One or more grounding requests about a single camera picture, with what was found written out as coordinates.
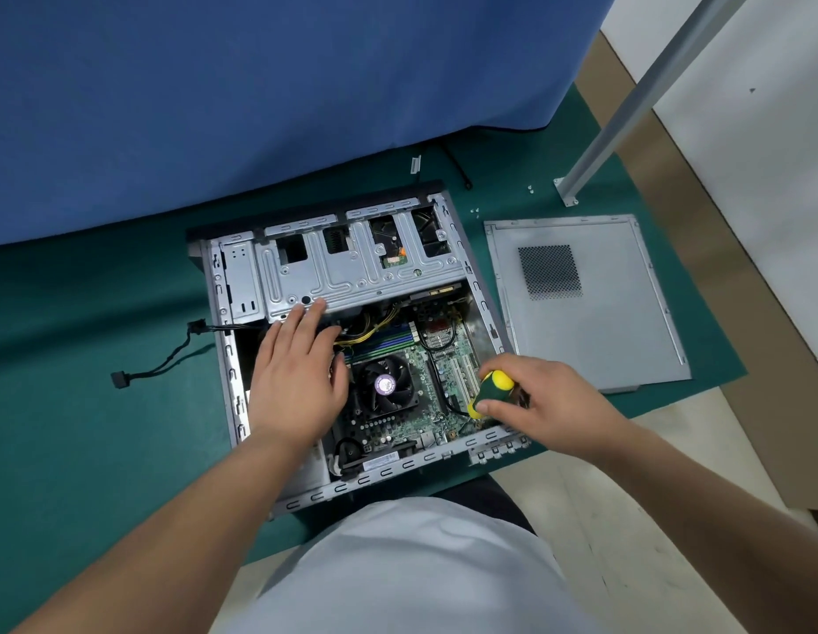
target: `green table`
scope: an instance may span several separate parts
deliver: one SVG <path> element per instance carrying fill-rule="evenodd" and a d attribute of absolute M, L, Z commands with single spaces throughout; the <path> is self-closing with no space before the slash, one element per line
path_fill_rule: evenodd
<path fill-rule="evenodd" d="M 693 380 L 612 398 L 636 416 L 744 372 L 617 158 L 580 193 L 574 211 L 562 206 L 552 179 L 570 169 L 597 130 L 571 89 L 542 132 L 470 130 L 448 139 L 472 191 L 439 148 L 426 150 L 422 173 L 447 183 L 485 276 L 492 272 L 484 220 L 637 215 Z M 0 247 L 0 630 L 229 451 L 212 340 L 199 338 L 165 376 L 122 391 L 110 382 L 112 371 L 153 367 L 182 341 L 187 320 L 209 317 L 184 231 L 403 185 L 411 181 L 416 154 L 416 148 L 395 149 L 186 210 Z M 494 281 L 488 283 L 494 291 Z M 250 560 L 306 541 L 363 502 L 431 494 L 538 451 L 484 468 L 468 468 L 462 455 L 282 516 L 264 525 Z"/>

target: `beige floor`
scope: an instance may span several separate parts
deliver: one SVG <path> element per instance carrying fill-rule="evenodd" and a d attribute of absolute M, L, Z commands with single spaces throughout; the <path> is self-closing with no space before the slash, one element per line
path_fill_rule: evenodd
<path fill-rule="evenodd" d="M 719 389 L 637 419 L 690 457 L 784 510 Z M 582 607 L 613 632 L 743 632 L 655 522 L 611 479 L 546 453 L 493 474 L 550 543 Z M 816 528 L 805 513 L 796 518 Z M 242 567 L 213 634 L 257 596 L 291 552 Z"/>

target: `hand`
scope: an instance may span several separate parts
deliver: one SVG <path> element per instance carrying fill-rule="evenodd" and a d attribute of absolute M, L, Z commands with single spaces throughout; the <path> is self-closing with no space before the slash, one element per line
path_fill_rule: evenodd
<path fill-rule="evenodd" d="M 479 413 L 495 417 L 544 447 L 594 462 L 636 425 L 569 365 L 502 353 L 482 365 L 479 375 L 501 369 L 530 395 L 530 408 L 481 401 Z"/>
<path fill-rule="evenodd" d="M 301 455 L 326 434 L 347 401 L 344 354 L 333 359 L 341 328 L 328 327 L 315 336 L 325 308 L 327 302 L 319 298 L 304 315 L 298 304 L 285 322 L 272 324 L 253 368 L 247 409 L 251 435 L 285 441 Z"/>

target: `metal pole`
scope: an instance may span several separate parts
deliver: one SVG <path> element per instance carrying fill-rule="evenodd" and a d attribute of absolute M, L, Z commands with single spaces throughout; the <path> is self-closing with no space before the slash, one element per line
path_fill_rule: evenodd
<path fill-rule="evenodd" d="M 555 180 L 564 206 L 578 204 L 576 193 L 591 180 L 621 140 L 672 86 L 746 0 L 702 0 L 667 48 L 616 110 L 565 177 Z"/>

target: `perforated vent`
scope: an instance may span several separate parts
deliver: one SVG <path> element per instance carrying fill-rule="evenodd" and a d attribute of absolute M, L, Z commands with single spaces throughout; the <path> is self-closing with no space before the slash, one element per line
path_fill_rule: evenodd
<path fill-rule="evenodd" d="M 520 267 L 532 300 L 578 298 L 582 295 L 579 271 L 569 244 L 518 247 Z"/>

